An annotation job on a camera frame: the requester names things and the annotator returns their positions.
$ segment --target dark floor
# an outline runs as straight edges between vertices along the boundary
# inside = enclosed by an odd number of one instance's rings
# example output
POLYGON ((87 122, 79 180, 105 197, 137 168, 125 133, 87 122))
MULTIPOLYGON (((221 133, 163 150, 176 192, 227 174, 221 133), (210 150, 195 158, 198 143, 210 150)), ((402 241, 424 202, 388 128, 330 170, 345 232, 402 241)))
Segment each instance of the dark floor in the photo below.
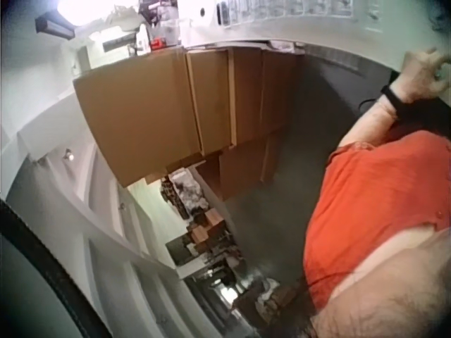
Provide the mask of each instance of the dark floor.
POLYGON ((302 276, 305 231, 328 155, 357 118, 317 62, 307 60, 301 76, 273 182, 226 202, 248 265, 284 283, 302 276))

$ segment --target black wristband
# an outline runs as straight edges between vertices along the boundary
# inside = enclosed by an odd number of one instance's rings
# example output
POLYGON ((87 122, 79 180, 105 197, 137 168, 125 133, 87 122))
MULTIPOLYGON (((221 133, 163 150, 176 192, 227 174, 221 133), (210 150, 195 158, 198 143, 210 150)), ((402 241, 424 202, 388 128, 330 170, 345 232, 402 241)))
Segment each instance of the black wristband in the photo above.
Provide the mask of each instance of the black wristband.
POLYGON ((389 86, 383 86, 381 93, 384 94, 390 101, 392 106, 395 107, 396 115, 398 116, 398 118, 402 119, 402 116, 404 115, 409 105, 402 102, 400 98, 397 97, 395 93, 393 93, 392 89, 389 86))

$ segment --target light fixture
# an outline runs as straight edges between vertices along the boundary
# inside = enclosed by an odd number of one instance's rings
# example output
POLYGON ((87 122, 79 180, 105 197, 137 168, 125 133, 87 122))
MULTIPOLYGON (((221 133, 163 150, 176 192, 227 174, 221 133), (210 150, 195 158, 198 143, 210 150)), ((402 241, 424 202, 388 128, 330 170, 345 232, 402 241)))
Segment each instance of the light fixture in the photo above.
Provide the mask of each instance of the light fixture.
POLYGON ((115 6, 136 6, 138 0, 60 0, 58 12, 75 26, 83 26, 114 11, 115 6))
POLYGON ((74 158, 75 157, 72 154, 72 151, 69 148, 67 148, 66 152, 64 153, 63 159, 68 160, 68 161, 73 161, 74 158))
POLYGON ((75 26, 69 23, 58 11, 48 11, 35 19, 37 33, 46 33, 63 39, 75 37, 75 26))

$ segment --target wrist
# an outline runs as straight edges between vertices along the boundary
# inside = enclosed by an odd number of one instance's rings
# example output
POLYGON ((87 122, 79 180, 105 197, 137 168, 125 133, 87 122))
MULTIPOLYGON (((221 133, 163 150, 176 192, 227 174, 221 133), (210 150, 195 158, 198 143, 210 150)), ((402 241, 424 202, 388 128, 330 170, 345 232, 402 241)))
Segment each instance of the wrist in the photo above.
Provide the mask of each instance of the wrist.
POLYGON ((382 108, 385 115, 390 116, 393 121, 397 120, 396 108, 385 95, 379 98, 377 104, 382 108))
POLYGON ((391 85, 390 85, 390 89, 393 92, 394 95, 396 95, 396 97, 405 104, 411 104, 413 103, 415 100, 412 96, 412 94, 409 93, 408 90, 405 89, 405 85, 403 85, 402 83, 399 83, 398 81, 394 81, 391 85))

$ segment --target ceiling light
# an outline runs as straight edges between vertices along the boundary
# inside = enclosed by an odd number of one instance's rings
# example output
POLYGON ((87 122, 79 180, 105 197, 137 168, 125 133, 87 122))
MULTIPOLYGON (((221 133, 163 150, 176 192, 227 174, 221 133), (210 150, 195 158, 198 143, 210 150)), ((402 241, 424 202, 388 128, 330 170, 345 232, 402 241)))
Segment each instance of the ceiling light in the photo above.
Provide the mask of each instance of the ceiling light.
POLYGON ((67 148, 67 149, 66 149, 66 152, 64 153, 63 158, 64 158, 65 160, 68 160, 68 161, 73 161, 73 159, 74 159, 75 157, 74 157, 74 155, 72 154, 72 151, 71 151, 69 148, 67 148))
POLYGON ((58 12, 75 26, 83 26, 114 11, 114 6, 132 7, 138 0, 60 0, 58 12))

